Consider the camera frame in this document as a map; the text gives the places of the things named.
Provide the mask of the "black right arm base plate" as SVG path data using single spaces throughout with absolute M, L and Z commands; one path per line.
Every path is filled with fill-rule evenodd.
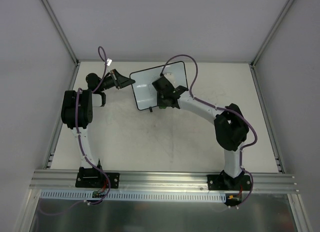
M 240 174 L 232 178 L 226 174 L 208 174 L 206 178 L 209 191 L 249 191 L 252 188 L 249 175 Z

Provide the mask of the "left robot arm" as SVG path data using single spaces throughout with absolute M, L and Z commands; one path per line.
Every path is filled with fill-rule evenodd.
M 85 77 L 87 89 L 79 88 L 64 92 L 61 120 L 71 131 L 80 154 L 80 170 L 99 169 L 101 160 L 94 151 L 89 135 L 89 125 L 93 122 L 94 108 L 106 105 L 105 91 L 111 88 L 123 89 L 136 81 L 121 75 L 116 69 L 105 72 L 103 77 L 89 73 Z

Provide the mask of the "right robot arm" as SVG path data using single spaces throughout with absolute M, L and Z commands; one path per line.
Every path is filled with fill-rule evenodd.
M 239 187 L 242 183 L 240 149 L 249 132 L 239 107 L 232 103 L 219 111 L 208 102 L 192 97 L 187 87 L 174 87 L 165 76 L 152 82 L 152 86 L 156 90 L 157 105 L 160 108 L 182 109 L 214 125 L 216 141 L 224 149 L 224 185 L 230 190 Z

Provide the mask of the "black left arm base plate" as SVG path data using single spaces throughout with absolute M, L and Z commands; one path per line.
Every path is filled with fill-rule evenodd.
M 95 168 L 80 167 L 77 173 L 75 187 L 100 189 L 105 186 L 106 189 L 118 189 L 120 182 L 120 174 L 117 172 L 106 172 L 110 185 L 106 177 Z

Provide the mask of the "black-framed whiteboard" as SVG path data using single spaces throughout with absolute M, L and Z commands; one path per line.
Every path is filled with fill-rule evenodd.
M 135 80 L 131 87 L 138 110 L 143 111 L 148 110 L 149 107 L 158 107 L 157 92 L 152 83 L 162 76 L 165 76 L 175 88 L 184 86 L 189 90 L 186 67 L 183 61 L 132 72 L 129 78 Z

